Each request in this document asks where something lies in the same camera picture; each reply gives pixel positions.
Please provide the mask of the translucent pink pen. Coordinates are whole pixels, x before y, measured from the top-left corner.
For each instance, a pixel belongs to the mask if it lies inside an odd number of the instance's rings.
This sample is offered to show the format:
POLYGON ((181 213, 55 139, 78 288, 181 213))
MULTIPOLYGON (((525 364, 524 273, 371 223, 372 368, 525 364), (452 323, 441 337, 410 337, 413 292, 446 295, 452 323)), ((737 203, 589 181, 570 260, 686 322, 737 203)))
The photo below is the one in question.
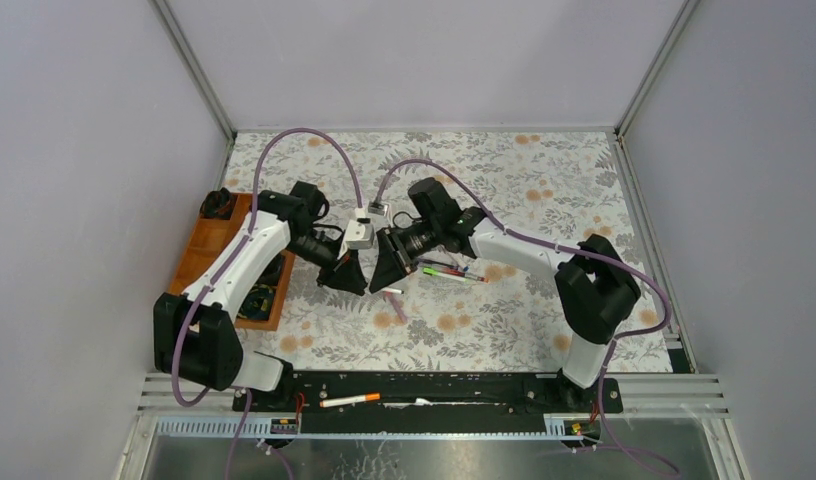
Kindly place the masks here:
POLYGON ((389 304, 393 308, 393 310, 395 312, 395 315, 396 315, 396 317, 397 317, 397 319, 399 321, 399 324, 400 325, 406 325, 408 323, 408 318, 407 318, 407 316, 406 316, 406 314, 405 314, 405 312, 404 312, 404 310, 402 308, 401 303, 398 301, 398 299, 394 296, 393 293, 390 293, 390 292, 385 292, 384 297, 386 298, 386 300, 389 302, 389 304))

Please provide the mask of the orange cap white marker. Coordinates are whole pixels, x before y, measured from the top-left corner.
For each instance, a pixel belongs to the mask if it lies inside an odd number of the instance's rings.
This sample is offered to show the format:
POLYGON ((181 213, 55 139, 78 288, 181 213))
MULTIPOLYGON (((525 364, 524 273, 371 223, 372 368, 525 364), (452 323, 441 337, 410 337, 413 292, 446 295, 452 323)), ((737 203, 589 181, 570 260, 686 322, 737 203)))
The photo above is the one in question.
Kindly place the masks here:
POLYGON ((327 398, 320 401, 319 406, 321 408, 335 408, 335 407, 343 407, 346 405, 353 405, 357 403, 366 403, 366 402, 374 402, 379 401, 381 399, 380 393, 366 393, 354 396, 347 396, 347 397, 337 397, 337 398, 327 398))

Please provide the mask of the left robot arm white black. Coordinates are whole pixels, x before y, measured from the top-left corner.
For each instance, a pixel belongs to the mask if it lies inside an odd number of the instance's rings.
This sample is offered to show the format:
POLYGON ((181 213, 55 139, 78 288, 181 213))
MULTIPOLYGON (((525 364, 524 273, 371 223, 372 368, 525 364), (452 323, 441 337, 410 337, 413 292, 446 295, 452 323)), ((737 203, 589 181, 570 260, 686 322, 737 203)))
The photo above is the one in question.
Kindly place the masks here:
POLYGON ((290 364, 242 346, 234 321, 245 297, 269 264, 284 252, 319 267, 319 285, 363 295, 367 281, 358 252, 371 246, 372 224, 364 207, 354 209, 337 239, 319 233, 329 210, 313 184, 297 182, 290 193, 264 190, 230 244, 180 294, 162 294, 153 308, 157 369, 203 387, 256 390, 272 411, 293 401, 294 385, 283 374, 290 364))

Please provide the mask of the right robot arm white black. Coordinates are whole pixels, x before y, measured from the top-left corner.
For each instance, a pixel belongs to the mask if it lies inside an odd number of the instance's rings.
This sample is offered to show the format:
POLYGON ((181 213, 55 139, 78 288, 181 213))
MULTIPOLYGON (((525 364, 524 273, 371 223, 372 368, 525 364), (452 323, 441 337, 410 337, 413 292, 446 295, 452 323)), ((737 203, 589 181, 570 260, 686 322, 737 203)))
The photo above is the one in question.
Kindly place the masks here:
POLYGON ((408 190, 419 220, 377 231, 378 258, 369 289, 378 292, 414 273, 421 255, 438 247, 472 259, 502 263, 554 282, 572 330, 557 386, 559 402, 581 412, 597 398, 597 381, 617 327, 641 297, 611 242, 593 234, 574 253, 548 240, 507 233, 478 207, 462 208, 432 177, 408 190))

